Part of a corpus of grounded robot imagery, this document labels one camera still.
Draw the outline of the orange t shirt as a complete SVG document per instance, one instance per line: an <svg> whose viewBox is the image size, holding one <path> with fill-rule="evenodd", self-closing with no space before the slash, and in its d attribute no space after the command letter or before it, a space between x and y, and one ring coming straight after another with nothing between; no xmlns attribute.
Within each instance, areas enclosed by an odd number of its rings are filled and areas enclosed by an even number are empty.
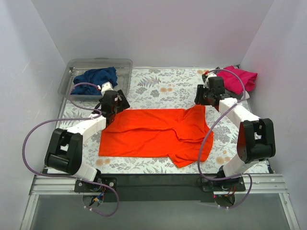
<svg viewBox="0 0 307 230"><path fill-rule="evenodd" d="M125 110L102 131L99 156L168 157L178 168L209 157L214 134L205 106L189 109Z"/></svg>

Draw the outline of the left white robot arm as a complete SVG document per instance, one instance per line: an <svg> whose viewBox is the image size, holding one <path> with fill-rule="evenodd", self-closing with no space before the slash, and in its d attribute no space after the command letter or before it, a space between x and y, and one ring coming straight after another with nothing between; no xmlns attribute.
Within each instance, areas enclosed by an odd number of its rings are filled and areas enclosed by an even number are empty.
<svg viewBox="0 0 307 230"><path fill-rule="evenodd" d="M83 144L91 136L106 129L116 114L130 108L122 90L107 90L87 120L53 131L45 156L45 165L70 176L86 180L90 191L102 186L100 172L83 161Z"/></svg>

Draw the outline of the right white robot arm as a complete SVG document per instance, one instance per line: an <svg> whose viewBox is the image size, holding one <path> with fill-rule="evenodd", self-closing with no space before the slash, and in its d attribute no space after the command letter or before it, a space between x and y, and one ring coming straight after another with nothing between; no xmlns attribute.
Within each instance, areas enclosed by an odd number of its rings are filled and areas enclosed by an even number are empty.
<svg viewBox="0 0 307 230"><path fill-rule="evenodd" d="M244 108L241 101L227 94L224 80L215 74L203 74L204 84L197 86L196 105L210 105L227 117L238 128L236 155L222 166L215 178L222 190L230 189L238 178L253 165L276 154L274 126L269 118L260 118Z"/></svg>

